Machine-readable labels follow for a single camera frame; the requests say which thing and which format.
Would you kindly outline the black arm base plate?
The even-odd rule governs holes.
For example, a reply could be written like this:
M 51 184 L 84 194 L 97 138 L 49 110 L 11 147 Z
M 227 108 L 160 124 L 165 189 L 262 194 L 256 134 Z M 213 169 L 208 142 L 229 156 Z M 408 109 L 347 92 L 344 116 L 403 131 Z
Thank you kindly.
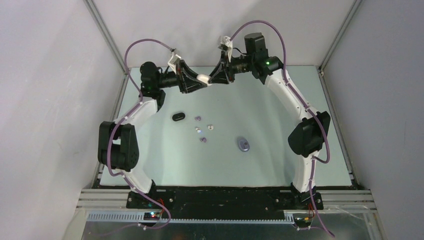
M 147 193 L 131 190 L 127 197 L 127 208 L 136 208 L 142 204 L 152 207 L 145 196 L 163 204 L 169 210 L 175 204 L 258 204 L 264 207 L 274 206 L 278 210 L 323 209 L 322 197 L 316 188 L 312 194 L 308 190 L 299 192 L 293 185 L 265 187 L 228 187 L 228 186 L 164 186 L 154 185 Z

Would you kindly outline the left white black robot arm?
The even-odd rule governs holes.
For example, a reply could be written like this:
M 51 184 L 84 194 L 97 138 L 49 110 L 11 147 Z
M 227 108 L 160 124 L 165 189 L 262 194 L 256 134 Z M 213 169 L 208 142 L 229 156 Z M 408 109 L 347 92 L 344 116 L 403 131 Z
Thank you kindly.
M 146 173 L 133 173 L 140 159 L 137 130 L 162 108 L 165 88 L 179 87 L 183 93 L 191 93 L 211 85 L 212 77 L 194 72 L 183 60 L 167 69 L 147 61 L 139 72 L 137 102 L 120 118 L 99 126 L 97 158 L 111 176 L 121 176 L 134 192 L 141 192 L 138 201 L 145 208 L 153 208 L 158 202 L 158 194 L 151 190 L 154 181 Z

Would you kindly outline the black earbud charging case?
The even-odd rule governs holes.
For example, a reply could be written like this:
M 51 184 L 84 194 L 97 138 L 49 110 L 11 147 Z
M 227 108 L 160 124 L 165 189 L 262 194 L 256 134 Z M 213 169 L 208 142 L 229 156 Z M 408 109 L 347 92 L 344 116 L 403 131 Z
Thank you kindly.
M 178 112 L 172 115 L 171 119 L 174 122 L 182 121 L 186 118 L 186 114 L 184 112 Z

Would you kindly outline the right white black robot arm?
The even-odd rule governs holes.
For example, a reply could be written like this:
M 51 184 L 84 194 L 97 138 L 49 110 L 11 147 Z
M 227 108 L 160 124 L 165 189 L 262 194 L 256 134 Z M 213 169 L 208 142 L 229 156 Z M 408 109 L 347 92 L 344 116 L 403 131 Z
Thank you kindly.
M 197 79 L 207 86 L 229 84 L 237 74 L 250 72 L 278 98 L 295 124 L 288 136 L 288 145 L 299 158 L 292 181 L 296 191 L 291 194 L 290 201 L 295 208 L 304 209 L 311 202 L 308 192 L 315 186 L 320 150 L 325 147 L 327 152 L 330 151 L 330 114 L 318 111 L 306 100 L 290 78 L 284 61 L 269 55 L 265 38 L 260 32 L 247 34 L 244 43 L 245 54 L 234 57 L 232 38 L 223 36 L 218 45 L 221 50 L 218 64 L 209 75 Z

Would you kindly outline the white earbud charging case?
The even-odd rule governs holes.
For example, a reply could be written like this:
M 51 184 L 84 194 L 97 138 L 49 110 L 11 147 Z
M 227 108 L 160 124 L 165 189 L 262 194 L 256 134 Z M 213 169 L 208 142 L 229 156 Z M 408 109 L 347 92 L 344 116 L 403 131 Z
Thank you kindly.
M 203 84 L 205 84 L 205 85 L 207 85 L 207 86 L 210 86 L 210 85 L 211 85 L 211 83 L 210 83 L 210 79 L 211 79 L 211 77 L 210 77 L 209 75 L 205 75 L 205 74 L 198 74 L 198 75 L 196 76 L 196 79 L 197 79 L 199 82 L 201 82 L 201 83 L 203 83 Z

